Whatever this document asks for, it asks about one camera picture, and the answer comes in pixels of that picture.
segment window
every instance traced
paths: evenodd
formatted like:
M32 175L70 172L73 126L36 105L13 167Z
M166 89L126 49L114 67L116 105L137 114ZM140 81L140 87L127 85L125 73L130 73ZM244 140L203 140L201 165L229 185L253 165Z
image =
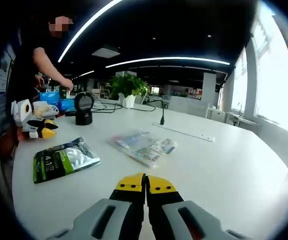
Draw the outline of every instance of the window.
M288 129L288 49L273 15L262 3L254 29L258 55L257 116Z
M246 50L243 49L239 59L236 62L234 91L232 109L237 111L245 111L246 97L247 97L247 56Z
M159 87L152 86L152 94L159 94Z

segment gray gripper arm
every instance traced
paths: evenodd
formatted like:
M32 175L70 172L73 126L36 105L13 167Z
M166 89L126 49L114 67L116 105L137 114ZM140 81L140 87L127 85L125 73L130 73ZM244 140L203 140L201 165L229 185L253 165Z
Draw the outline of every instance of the gray gripper arm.
M102 199L77 216L72 229L47 240L118 240L130 202Z
M192 201L165 204L162 208L175 240L193 240L189 228L196 229L202 235L202 240L250 240L232 230L222 231L220 221Z

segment green plant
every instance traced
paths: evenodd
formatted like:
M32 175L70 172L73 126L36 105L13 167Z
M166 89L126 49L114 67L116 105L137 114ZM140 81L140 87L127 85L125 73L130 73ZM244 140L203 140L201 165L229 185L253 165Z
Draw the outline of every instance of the green plant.
M112 87L112 99L118 99L118 94L122 93L125 95L125 98L129 95L138 95L142 94L144 96L147 92L146 83L139 77L125 74L124 76L114 76L111 81Z

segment desk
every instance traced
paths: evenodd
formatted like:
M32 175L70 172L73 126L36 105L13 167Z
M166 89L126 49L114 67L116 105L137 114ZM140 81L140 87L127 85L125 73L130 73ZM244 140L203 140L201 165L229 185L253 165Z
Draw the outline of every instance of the desk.
M227 123L228 120L231 120L230 117L233 117L236 120L236 125L235 126L237 126L237 127L240 127L240 123L256 126L258 128L257 129L257 135L259 135L260 130L261 130L261 125L259 123L254 122L254 121L250 121L250 120L244 118L243 116L239 116L238 114L235 114L233 112L228 112L227 113L226 123Z
M145 105L136 108L151 109ZM162 110L120 109L94 113L93 123L75 125L74 117L59 117L57 135L21 141L13 166L12 194L16 216L36 238L71 228L75 217L102 198L109 198L125 176L145 172L169 180L184 200L192 200L232 229L256 239L267 237L287 219L288 169L253 132L228 124L165 110L165 127L213 136L215 142L152 125ZM107 143L133 129L171 138L178 147L158 168L148 169ZM43 149L84 137L101 164L48 182L33 183L33 156ZM145 207L141 240L154 239Z

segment packaged bag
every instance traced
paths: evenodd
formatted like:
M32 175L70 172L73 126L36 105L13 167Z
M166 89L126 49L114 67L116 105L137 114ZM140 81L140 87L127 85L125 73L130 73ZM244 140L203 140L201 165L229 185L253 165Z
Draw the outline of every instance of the packaged bag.
M33 181L41 183L100 164L82 137L36 153L33 162Z
M170 154L176 147L171 139L157 139L147 131L134 131L130 134L114 136L110 143L144 166L157 167L157 160Z

